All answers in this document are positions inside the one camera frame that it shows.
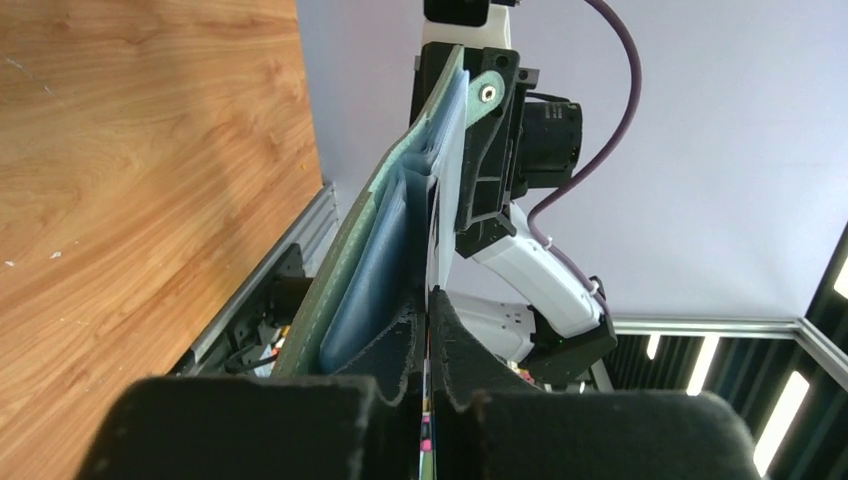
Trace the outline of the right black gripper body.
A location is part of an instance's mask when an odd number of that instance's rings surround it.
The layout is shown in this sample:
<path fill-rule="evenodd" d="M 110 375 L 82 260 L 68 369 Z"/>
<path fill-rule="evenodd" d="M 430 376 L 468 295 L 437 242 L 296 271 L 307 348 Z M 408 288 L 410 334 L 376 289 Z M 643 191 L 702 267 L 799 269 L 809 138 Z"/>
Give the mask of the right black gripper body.
<path fill-rule="evenodd" d="M 493 69 L 516 71 L 504 208 L 515 230 L 479 223 L 457 232 L 469 82 Z M 522 67 L 514 50 L 440 42 L 422 46 L 409 128 L 410 258 L 425 259 L 431 190 L 436 183 L 440 185 L 437 258 L 457 252 L 465 259 L 495 259 L 533 249 L 526 216 L 515 201 L 530 189 L 559 188 L 571 180 L 580 155 L 583 120 L 579 104 L 536 92 L 537 81 L 537 70 Z"/>

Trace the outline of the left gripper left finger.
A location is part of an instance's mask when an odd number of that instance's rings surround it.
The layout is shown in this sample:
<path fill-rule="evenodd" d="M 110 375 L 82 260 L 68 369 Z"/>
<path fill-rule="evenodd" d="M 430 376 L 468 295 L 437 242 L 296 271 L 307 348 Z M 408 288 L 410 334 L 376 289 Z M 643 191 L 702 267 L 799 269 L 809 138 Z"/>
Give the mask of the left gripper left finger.
<path fill-rule="evenodd" d="M 420 316 L 334 375 L 150 377 L 113 403 L 80 479 L 413 479 Z"/>

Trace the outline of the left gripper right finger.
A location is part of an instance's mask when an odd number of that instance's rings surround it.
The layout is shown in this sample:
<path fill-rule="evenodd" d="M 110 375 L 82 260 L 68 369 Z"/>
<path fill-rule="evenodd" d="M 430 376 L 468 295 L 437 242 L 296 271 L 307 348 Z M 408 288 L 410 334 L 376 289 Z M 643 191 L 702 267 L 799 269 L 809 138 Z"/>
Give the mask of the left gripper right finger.
<path fill-rule="evenodd" d="M 722 398 L 550 393 L 511 371 L 429 298 L 440 479 L 755 479 L 751 434 Z"/>

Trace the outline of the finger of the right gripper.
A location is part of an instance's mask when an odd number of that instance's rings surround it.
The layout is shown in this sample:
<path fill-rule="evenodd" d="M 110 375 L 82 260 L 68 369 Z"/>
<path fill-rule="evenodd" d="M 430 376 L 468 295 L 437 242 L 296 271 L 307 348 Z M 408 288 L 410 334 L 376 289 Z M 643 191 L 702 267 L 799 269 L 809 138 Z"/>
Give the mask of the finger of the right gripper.
<path fill-rule="evenodd" d="M 504 212 L 509 165 L 510 115 L 516 89 L 515 70 L 486 70 L 469 82 L 464 156 L 454 228 L 482 223 L 513 232 Z"/>

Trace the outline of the grey credit card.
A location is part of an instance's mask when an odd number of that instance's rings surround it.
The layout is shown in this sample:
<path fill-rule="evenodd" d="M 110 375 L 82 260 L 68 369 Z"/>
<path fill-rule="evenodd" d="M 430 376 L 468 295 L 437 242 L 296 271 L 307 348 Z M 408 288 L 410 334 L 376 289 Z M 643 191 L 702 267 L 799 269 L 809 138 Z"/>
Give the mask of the grey credit card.
<path fill-rule="evenodd" d="M 434 250 L 438 237 L 438 210 L 439 210 L 440 185 L 438 183 L 431 190 L 431 204 L 429 208 L 428 230 L 425 248 L 425 287 L 424 287 L 424 359 L 422 372 L 422 420 L 421 441 L 419 458 L 419 478 L 435 479 L 435 454 L 433 440 L 432 421 L 432 382 L 431 382 L 431 346 L 429 327 L 429 300 L 434 289 L 437 268 L 433 266 L 436 262 Z"/>

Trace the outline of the green card holder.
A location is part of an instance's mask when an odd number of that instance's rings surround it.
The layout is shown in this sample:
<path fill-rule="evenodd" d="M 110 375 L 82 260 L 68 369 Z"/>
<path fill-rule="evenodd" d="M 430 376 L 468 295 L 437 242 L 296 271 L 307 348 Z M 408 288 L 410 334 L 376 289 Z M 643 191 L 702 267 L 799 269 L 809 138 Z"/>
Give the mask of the green card holder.
<path fill-rule="evenodd" d="M 460 45 L 432 43 L 433 83 L 342 222 L 279 353 L 274 375 L 407 369 L 417 316 L 453 260 L 466 132 L 504 99 L 501 74 L 473 74 Z"/>

